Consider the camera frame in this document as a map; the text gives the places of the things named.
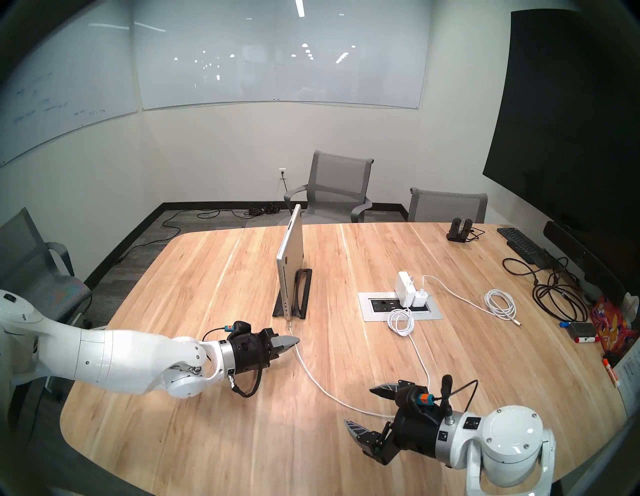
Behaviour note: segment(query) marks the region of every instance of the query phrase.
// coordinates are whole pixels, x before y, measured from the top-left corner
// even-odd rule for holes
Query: power outlet box
[[[394,292],[360,292],[358,293],[362,319],[365,322],[386,322],[391,311],[400,306],[400,299]],[[427,297],[423,307],[409,307],[413,320],[442,320],[442,314],[432,296]]]

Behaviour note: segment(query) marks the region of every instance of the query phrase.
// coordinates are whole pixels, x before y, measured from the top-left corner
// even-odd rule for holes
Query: wooden table
[[[514,253],[485,225],[480,240],[450,243],[448,224],[306,225],[305,259],[313,269],[307,319],[293,321],[310,372],[332,394],[369,411],[394,414],[392,401],[368,388],[398,379],[426,384],[405,337],[386,323],[362,321],[358,291],[392,291],[406,270],[441,278],[480,305],[491,288],[510,293],[522,327],[501,321],[428,283],[444,319],[416,322],[413,338],[439,391],[478,378],[471,410],[507,404],[536,410],[557,440],[555,478],[593,455],[626,419],[618,391],[600,363],[599,344],[575,344],[531,299],[529,277],[501,266]],[[243,320],[273,327],[278,292],[275,257],[285,227],[217,230],[175,238],[149,267],[109,328],[202,338]],[[222,339],[216,331],[210,339]],[[248,390],[253,373],[238,376]],[[464,391],[452,398],[462,410]],[[164,392],[127,396],[76,383],[60,419],[65,440],[126,481],[156,495],[463,494],[465,471],[402,452],[387,467],[364,456],[343,420],[380,430],[383,419],[337,404],[309,380],[293,350],[275,360],[255,397],[228,383],[199,396]]]

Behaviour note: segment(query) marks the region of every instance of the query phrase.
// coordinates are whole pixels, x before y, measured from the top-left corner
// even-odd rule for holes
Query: coiled white cable
[[[401,317],[406,319],[406,326],[403,329],[398,328],[398,320],[400,320]],[[387,325],[389,326],[389,329],[398,334],[398,336],[409,336],[411,344],[413,344],[413,349],[415,350],[416,355],[418,355],[418,360],[420,360],[422,370],[427,374],[427,389],[429,389],[431,387],[431,377],[429,377],[427,367],[424,366],[418,347],[415,345],[415,341],[413,341],[413,338],[411,337],[411,332],[413,332],[413,327],[415,326],[411,310],[409,308],[396,308],[395,310],[391,310],[389,317],[387,318]]]
[[[454,293],[448,287],[446,287],[444,285],[444,283],[440,279],[438,279],[436,276],[429,276],[427,274],[422,276],[422,288],[424,288],[424,278],[425,277],[430,277],[431,279],[435,279],[436,281],[438,281],[440,283],[440,285],[444,289],[449,291],[453,296],[455,296],[456,298],[458,298],[458,299],[460,299],[462,301],[466,301],[469,305],[473,305],[478,310],[482,310],[483,312],[485,312],[485,313],[487,313],[489,315],[496,316],[499,319],[502,319],[503,321],[512,321],[514,324],[516,324],[518,326],[522,326],[522,324],[520,324],[520,322],[518,322],[515,319],[515,317],[516,317],[516,304],[513,301],[513,298],[511,297],[511,295],[509,293],[504,292],[504,291],[502,291],[500,289],[492,289],[491,291],[488,291],[484,296],[484,304],[486,305],[486,307],[489,310],[485,310],[482,307],[478,307],[475,303],[472,303],[471,301],[466,300],[465,298],[462,298],[462,296],[458,296],[456,293]],[[502,308],[500,305],[498,305],[495,302],[495,300],[493,299],[494,296],[498,296],[499,298],[502,298],[507,303],[507,307],[506,308]]]

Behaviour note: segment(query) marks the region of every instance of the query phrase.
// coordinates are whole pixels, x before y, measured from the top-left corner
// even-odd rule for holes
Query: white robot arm
[[[165,390],[178,398],[195,396],[225,377],[234,391],[250,396],[235,385],[234,374],[260,373],[270,360],[299,342],[270,328],[253,334],[251,326],[240,321],[225,327],[231,332],[228,339],[207,342],[128,330],[84,330],[44,317],[8,291],[0,291],[0,328],[0,374],[10,372],[13,386],[57,376],[118,393]],[[207,359],[214,371],[209,377],[202,374]]]
[[[344,423],[364,454],[382,465],[401,450],[411,450],[449,468],[465,468],[467,496],[486,496],[480,488],[482,469],[493,484],[506,488],[527,479],[536,463],[542,467],[540,479],[522,496],[548,495],[556,440],[550,429],[543,429],[538,414],[517,405],[503,406],[486,417],[455,412],[449,404],[452,383],[451,376],[442,378],[441,398],[434,398],[426,387],[412,382],[382,384],[370,391],[396,402],[398,411],[393,422],[387,422],[381,433],[350,420]]]

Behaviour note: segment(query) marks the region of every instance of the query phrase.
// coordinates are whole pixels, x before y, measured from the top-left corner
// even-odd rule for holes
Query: keyboard
[[[507,240],[507,246],[516,252],[528,264],[535,264],[540,269],[553,266],[553,259],[546,250],[540,248],[515,227],[499,227],[497,231]]]

